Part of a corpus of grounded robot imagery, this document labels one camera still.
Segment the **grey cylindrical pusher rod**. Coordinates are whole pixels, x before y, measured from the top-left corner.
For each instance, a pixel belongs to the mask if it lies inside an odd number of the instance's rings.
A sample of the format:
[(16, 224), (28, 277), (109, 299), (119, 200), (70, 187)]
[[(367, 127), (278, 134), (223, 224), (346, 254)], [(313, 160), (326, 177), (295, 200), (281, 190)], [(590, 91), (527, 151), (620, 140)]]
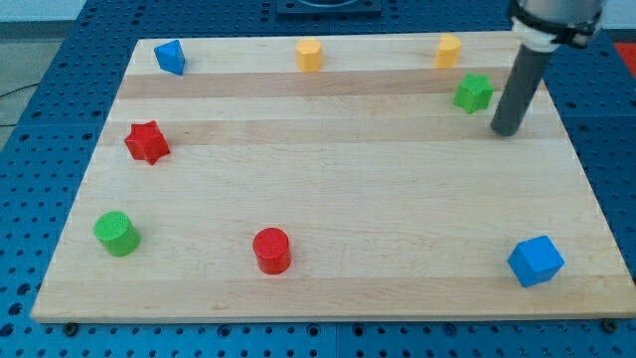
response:
[(552, 54), (520, 46), (490, 123), (495, 133), (504, 137), (517, 134)]

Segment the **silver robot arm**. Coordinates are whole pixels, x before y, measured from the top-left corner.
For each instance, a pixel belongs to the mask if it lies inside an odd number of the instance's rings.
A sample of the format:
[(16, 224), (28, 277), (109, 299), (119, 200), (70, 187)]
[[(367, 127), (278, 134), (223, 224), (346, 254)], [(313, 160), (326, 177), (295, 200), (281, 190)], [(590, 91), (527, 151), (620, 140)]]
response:
[(521, 45), (491, 121), (517, 134), (545, 69), (559, 46), (586, 48), (600, 29), (604, 0), (511, 0), (508, 17)]

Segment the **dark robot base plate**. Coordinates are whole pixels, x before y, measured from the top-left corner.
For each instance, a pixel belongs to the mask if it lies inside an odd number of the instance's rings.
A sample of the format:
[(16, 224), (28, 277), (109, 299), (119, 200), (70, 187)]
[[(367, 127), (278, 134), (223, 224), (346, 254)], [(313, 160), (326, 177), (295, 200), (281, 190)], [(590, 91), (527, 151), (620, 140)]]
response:
[(382, 0), (277, 0), (276, 16), (291, 18), (298, 16), (380, 15)]

